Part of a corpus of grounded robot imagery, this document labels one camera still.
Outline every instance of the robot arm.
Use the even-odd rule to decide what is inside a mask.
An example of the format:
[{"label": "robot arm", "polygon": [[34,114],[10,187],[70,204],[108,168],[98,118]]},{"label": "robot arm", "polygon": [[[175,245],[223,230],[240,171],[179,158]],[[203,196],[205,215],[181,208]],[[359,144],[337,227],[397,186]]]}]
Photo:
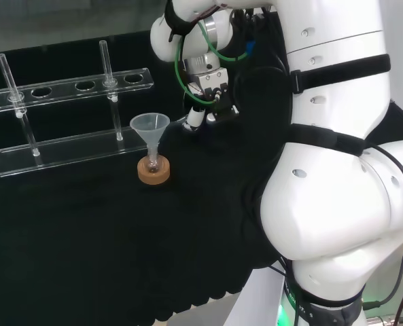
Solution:
[{"label": "robot arm", "polygon": [[[274,5],[291,71],[386,54],[379,0],[173,0],[172,4],[186,22],[214,6]],[[217,29],[222,35],[219,49],[231,38],[222,12],[213,15],[223,29]],[[167,43],[170,33],[164,18],[155,22],[153,49],[163,60],[177,50],[178,36]],[[197,26],[188,39],[186,56],[208,51]],[[293,96],[292,124],[364,140],[384,118],[389,102],[388,73],[313,87]],[[403,164],[403,143],[386,147]],[[301,288],[323,300],[343,302],[359,294],[379,264],[403,243],[403,176],[371,149],[358,157],[286,143],[264,191],[261,216],[268,239],[294,261]],[[357,323],[365,322],[362,314]]]}]

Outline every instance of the robot end effector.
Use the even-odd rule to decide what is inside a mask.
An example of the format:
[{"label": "robot end effector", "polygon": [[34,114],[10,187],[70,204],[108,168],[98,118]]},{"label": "robot end effector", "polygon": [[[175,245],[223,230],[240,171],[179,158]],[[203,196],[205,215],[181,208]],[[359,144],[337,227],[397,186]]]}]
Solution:
[{"label": "robot end effector", "polygon": [[[189,112],[183,126],[189,131],[198,130],[204,121],[206,109],[211,111],[207,114],[208,124],[215,124],[239,114],[232,104],[228,91],[228,72],[221,67],[219,58],[209,51],[209,45],[203,35],[203,32],[207,34],[211,45],[217,50],[225,48],[233,36],[230,10],[213,11],[215,12],[210,17],[200,21],[201,26],[195,24],[190,32],[184,35],[182,49],[183,37],[173,34],[173,30],[165,19],[166,14],[155,21],[150,34],[153,50],[165,62],[176,60],[176,55],[183,50],[180,54],[183,62],[179,64],[183,66],[188,79],[183,105]],[[193,96],[213,104],[203,105],[193,101],[190,98]]]}]

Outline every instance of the black backdrop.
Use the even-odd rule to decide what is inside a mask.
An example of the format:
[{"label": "black backdrop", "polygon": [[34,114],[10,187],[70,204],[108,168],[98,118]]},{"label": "black backdrop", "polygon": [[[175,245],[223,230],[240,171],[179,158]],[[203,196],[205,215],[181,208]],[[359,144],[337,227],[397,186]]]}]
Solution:
[{"label": "black backdrop", "polygon": [[[156,84],[121,96],[122,124],[150,111],[181,117],[173,65],[154,56],[149,33],[107,40],[114,71],[148,67]],[[102,72],[98,39],[6,54],[19,85]],[[267,64],[257,42],[248,65]],[[283,144],[285,80],[249,77],[241,106],[239,119],[197,136],[170,126],[160,152],[172,176],[159,187],[137,179],[145,153],[0,179],[0,325],[151,325],[240,291],[253,268],[273,262],[241,196]],[[111,128],[105,98],[32,108],[29,119],[38,141]],[[370,138],[403,139],[403,111],[392,103]],[[1,113],[0,148],[23,143],[13,113]]]}]

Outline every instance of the green led light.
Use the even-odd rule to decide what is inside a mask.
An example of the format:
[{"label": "green led light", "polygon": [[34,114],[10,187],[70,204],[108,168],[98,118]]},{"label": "green led light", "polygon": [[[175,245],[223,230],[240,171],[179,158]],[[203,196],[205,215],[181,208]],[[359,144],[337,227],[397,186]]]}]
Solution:
[{"label": "green led light", "polygon": [[283,306],[280,305],[278,308],[278,326],[289,326],[289,318],[287,317],[287,314],[284,311]]}]

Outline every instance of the plastic funnel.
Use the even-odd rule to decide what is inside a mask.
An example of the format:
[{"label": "plastic funnel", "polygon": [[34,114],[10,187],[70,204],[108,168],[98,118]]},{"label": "plastic funnel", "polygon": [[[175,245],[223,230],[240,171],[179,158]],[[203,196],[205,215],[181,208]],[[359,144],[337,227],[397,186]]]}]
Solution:
[{"label": "plastic funnel", "polygon": [[130,127],[141,136],[148,147],[159,144],[159,140],[168,125],[169,117],[161,113],[144,113],[130,121]]}]

